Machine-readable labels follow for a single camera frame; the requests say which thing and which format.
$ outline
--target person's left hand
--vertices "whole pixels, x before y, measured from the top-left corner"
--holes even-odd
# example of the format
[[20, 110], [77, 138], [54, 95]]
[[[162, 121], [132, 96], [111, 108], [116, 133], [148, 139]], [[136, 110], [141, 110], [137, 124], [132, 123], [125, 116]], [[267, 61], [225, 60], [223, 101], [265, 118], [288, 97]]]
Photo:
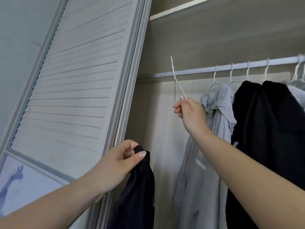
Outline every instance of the person's left hand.
[[135, 141], [126, 140], [109, 150], [82, 178], [94, 188], [100, 199], [120, 184], [126, 175], [145, 157], [146, 151], [135, 154]]

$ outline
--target navy garment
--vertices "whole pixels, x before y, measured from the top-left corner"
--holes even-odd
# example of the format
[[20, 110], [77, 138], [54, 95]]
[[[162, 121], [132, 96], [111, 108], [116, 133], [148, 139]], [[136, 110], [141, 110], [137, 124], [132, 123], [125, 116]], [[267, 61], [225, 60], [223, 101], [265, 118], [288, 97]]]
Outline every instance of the navy garment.
[[[144, 149], [138, 145], [135, 154]], [[150, 155], [131, 171], [128, 182], [113, 208], [108, 229], [153, 229], [155, 215], [155, 177]]]
[[[305, 113], [286, 85], [245, 81], [235, 94], [232, 144], [305, 190]], [[228, 192], [228, 229], [258, 228]]]

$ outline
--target white garment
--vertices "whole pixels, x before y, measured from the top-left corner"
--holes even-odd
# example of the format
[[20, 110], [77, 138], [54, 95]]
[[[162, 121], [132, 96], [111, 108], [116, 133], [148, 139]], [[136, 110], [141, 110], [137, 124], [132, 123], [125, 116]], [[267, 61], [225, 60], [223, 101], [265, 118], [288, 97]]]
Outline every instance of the white garment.
[[291, 94], [299, 102], [299, 104], [305, 111], [305, 91], [303, 91], [299, 88], [296, 88], [294, 86], [291, 86], [291, 85], [287, 85], [287, 87], [288, 87], [289, 91], [291, 92]]
[[[208, 127], [229, 143], [236, 124], [233, 101], [234, 93], [226, 84], [220, 86], [213, 99], [209, 94], [201, 98]], [[173, 194], [178, 228], [226, 229], [226, 200], [227, 185], [190, 137]]]

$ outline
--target blue-gray wall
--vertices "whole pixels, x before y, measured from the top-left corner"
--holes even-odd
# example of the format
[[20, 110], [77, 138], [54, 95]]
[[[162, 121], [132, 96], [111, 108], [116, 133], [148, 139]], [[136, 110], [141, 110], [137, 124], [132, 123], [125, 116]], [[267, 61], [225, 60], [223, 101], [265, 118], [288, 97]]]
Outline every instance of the blue-gray wall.
[[60, 0], [0, 0], [0, 144]]

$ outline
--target louvered door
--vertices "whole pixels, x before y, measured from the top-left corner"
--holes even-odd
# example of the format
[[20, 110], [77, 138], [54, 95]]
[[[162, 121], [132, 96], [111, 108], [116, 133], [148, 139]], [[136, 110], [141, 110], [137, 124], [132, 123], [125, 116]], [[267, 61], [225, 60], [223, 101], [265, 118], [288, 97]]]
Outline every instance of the louvered door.
[[145, 0], [68, 0], [11, 150], [76, 179], [110, 147]]

